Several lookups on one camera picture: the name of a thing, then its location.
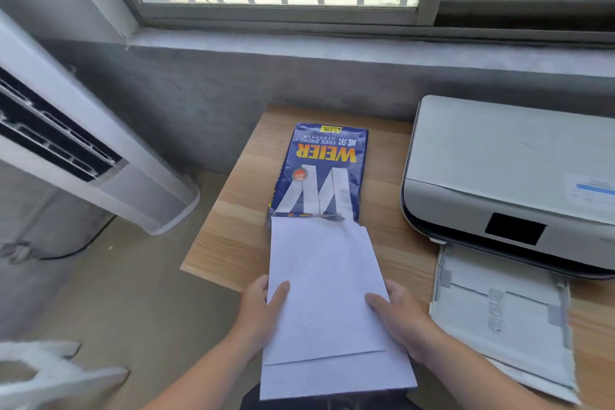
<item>forearm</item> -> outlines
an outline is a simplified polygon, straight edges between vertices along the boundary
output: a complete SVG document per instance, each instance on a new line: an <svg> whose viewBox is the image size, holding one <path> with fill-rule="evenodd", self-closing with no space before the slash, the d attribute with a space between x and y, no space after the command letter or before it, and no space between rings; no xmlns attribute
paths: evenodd
<svg viewBox="0 0 615 410"><path fill-rule="evenodd" d="M218 410L251 358L246 343L227 336L142 410Z"/></svg>
<svg viewBox="0 0 615 410"><path fill-rule="evenodd" d="M467 345L439 331L427 340L427 367L468 410L547 410L552 407Z"/></svg>

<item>printer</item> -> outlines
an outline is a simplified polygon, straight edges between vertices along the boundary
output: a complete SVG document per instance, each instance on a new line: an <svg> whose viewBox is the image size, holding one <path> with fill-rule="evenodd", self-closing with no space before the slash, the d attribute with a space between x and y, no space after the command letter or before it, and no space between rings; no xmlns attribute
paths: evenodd
<svg viewBox="0 0 615 410"><path fill-rule="evenodd" d="M437 242L615 277L615 119L428 95L401 206Z"/></svg>
<svg viewBox="0 0 615 410"><path fill-rule="evenodd" d="M400 199L440 244L433 320L580 404L568 278L615 277L615 119L428 95Z"/></svg>

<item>hand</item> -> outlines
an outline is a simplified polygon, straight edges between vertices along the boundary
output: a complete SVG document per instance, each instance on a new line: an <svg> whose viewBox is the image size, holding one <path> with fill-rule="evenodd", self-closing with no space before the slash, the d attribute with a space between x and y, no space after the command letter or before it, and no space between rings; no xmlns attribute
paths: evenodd
<svg viewBox="0 0 615 410"><path fill-rule="evenodd" d="M365 301L374 308L391 335L406 347L410 356L425 363L432 344L445 333L405 287L388 279L384 283L390 302L373 293L365 294Z"/></svg>
<svg viewBox="0 0 615 410"><path fill-rule="evenodd" d="M267 305L268 284L269 276L262 275L246 287L241 294L237 319L229 332L229 337L238 337L242 344L248 346L250 358L273 337L277 319L290 290L290 282L282 282Z"/></svg>

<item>black pants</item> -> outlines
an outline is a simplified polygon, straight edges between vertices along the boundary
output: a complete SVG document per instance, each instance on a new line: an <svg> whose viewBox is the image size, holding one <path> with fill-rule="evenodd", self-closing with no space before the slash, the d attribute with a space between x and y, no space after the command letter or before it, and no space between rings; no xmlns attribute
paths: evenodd
<svg viewBox="0 0 615 410"><path fill-rule="evenodd" d="M340 394L331 397L259 400L257 384L241 401L239 410L421 410L406 398L404 390Z"/></svg>

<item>left hand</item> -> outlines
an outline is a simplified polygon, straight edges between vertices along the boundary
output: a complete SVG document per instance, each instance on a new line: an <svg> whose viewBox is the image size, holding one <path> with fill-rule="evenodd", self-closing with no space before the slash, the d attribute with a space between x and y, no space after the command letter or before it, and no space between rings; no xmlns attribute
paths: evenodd
<svg viewBox="0 0 615 410"><path fill-rule="evenodd" d="M250 358L254 357L273 337L277 319L290 290L290 282L282 282L267 304L269 276L262 275L241 294L239 313L229 337L237 337L248 346Z"/></svg>

